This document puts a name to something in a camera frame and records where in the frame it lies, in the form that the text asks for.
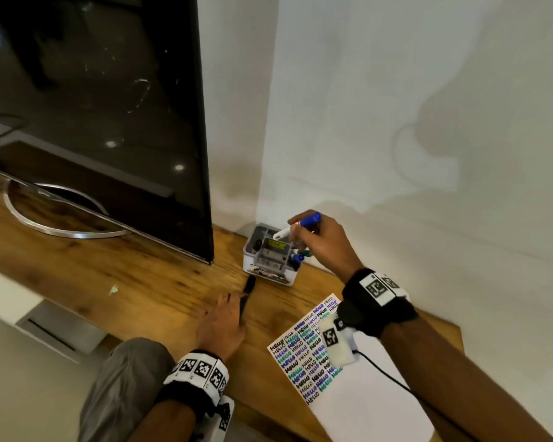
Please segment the black tagged left wristband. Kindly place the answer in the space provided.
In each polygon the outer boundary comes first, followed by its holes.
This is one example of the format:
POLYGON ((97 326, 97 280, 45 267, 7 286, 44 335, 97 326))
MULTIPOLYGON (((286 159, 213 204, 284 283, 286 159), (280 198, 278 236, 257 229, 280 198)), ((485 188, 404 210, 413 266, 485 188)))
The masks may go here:
POLYGON ((219 356, 196 349, 183 356, 169 372, 155 404, 174 401, 191 408, 197 419, 211 417, 229 378, 228 368, 219 356))

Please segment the black tagged wristband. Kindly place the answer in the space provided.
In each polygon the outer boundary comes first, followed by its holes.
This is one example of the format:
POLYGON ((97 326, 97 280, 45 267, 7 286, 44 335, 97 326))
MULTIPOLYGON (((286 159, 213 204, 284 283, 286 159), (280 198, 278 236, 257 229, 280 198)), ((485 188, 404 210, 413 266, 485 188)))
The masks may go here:
POLYGON ((396 283, 363 267, 346 282, 337 315, 346 327, 380 339, 386 327, 419 318, 411 302, 396 293, 396 283))
POLYGON ((183 356, 169 372, 155 404, 174 401, 191 408, 197 419, 211 417, 229 378, 228 368, 219 356, 196 349, 183 356))

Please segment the white desk organizer box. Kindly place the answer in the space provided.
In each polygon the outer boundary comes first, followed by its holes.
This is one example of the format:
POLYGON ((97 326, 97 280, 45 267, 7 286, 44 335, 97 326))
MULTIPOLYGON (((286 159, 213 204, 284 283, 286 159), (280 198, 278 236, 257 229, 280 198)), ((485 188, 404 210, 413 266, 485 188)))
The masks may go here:
POLYGON ((278 230, 263 223, 256 224, 243 247, 243 270, 248 274, 292 286, 302 266, 293 267, 289 258, 298 249, 289 239, 277 242, 272 239, 278 230))

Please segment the black flat screen television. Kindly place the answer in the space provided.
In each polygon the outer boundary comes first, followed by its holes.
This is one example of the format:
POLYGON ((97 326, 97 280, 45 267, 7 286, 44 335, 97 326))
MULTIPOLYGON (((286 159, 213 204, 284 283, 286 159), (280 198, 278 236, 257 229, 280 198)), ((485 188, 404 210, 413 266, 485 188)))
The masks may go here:
POLYGON ((197 0, 0 0, 0 176, 212 264, 197 0))

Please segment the person's grey trouser leg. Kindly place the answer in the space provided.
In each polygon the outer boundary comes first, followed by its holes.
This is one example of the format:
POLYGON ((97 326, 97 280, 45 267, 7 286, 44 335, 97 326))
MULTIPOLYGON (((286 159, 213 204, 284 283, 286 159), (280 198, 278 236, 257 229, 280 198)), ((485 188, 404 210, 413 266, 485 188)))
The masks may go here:
POLYGON ((127 442, 175 364, 163 344, 147 338, 115 347, 82 406, 77 442, 127 442))

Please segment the black marker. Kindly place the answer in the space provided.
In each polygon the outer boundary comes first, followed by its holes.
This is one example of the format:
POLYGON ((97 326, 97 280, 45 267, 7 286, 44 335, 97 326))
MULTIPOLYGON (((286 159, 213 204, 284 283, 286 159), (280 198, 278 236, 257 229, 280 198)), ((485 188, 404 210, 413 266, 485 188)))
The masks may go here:
POLYGON ((245 310, 245 306, 249 300, 249 297, 251 296, 255 285, 256 285, 257 277, 254 274, 250 274, 246 280, 245 286, 243 288, 242 296, 240 298, 239 302, 239 323, 242 323, 242 316, 243 312, 245 310))

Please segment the person's left forearm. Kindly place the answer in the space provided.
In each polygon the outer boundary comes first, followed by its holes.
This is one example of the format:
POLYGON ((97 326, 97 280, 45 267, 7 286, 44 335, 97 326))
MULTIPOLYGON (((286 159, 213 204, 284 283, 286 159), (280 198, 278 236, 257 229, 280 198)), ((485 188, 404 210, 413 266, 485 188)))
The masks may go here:
POLYGON ((196 423, 190 407, 163 401, 153 406, 126 442, 189 442, 196 423))

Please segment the black tagged right wristband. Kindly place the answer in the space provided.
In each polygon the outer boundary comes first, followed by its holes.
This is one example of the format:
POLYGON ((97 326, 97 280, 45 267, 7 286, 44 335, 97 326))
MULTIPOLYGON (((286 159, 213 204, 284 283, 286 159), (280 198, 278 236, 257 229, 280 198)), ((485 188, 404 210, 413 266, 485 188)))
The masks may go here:
POLYGON ((411 302, 396 293, 396 283, 363 267, 346 282, 337 315, 346 327, 380 339, 386 327, 419 318, 411 302))

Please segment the person's left hand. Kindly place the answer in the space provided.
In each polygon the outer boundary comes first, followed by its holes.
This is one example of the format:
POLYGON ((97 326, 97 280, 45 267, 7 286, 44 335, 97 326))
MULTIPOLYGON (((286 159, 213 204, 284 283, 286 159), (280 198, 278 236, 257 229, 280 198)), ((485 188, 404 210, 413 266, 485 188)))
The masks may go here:
POLYGON ((223 362, 226 362, 241 346, 245 339, 245 334, 245 326, 211 327, 206 325, 205 313, 196 332, 195 349, 209 352, 217 356, 223 362))

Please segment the white paper with handwriting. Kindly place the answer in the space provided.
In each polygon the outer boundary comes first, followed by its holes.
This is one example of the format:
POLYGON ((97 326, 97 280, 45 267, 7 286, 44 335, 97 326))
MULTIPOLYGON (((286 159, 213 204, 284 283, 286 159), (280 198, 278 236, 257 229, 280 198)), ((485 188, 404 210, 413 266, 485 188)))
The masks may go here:
POLYGON ((332 442, 430 442, 435 429, 379 340, 357 332, 359 360, 330 364, 318 324, 339 303, 326 297, 267 350, 332 442))

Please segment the blue capped white marker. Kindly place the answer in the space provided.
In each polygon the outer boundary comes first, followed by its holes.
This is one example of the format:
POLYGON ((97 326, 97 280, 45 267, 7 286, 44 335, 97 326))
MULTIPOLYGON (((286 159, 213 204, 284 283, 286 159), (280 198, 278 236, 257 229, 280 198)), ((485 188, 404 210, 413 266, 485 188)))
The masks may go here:
MULTIPOLYGON (((318 224, 320 223, 322 220, 322 215, 321 213, 319 212, 315 212, 311 215, 308 215, 302 219, 300 219, 299 221, 295 222, 294 224, 296 224, 297 226, 299 227, 311 227, 315 224, 318 224)), ((288 228, 286 229, 282 229, 280 231, 278 231, 277 233, 275 233, 272 237, 273 240, 277 241, 277 242, 280 242, 280 241, 283 241, 285 239, 288 239, 291 235, 292 235, 292 230, 291 230, 291 227, 292 225, 290 225, 288 228)))

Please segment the person's right forearm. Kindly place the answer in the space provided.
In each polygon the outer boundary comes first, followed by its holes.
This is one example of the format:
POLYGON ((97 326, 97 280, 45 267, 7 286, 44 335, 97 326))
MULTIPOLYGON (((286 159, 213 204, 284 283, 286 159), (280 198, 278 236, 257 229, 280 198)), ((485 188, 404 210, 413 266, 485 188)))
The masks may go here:
POLYGON ((421 318, 389 324, 381 343, 443 442, 553 442, 515 399, 421 318))

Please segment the grey metal floor plate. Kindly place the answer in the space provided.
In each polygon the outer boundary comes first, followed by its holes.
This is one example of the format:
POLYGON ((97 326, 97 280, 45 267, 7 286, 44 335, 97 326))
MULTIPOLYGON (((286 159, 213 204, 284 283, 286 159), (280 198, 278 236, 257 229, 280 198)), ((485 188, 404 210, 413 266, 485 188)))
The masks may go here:
POLYGON ((15 323, 22 333, 79 364, 107 333, 79 315, 44 299, 15 323))

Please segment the person's right hand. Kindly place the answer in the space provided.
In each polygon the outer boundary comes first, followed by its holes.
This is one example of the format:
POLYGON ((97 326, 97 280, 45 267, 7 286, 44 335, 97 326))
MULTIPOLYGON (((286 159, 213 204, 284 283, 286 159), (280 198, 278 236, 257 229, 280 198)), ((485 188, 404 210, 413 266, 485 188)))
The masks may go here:
POLYGON ((352 276, 364 268, 342 225, 321 213, 323 254, 312 254, 326 269, 346 285, 352 276))

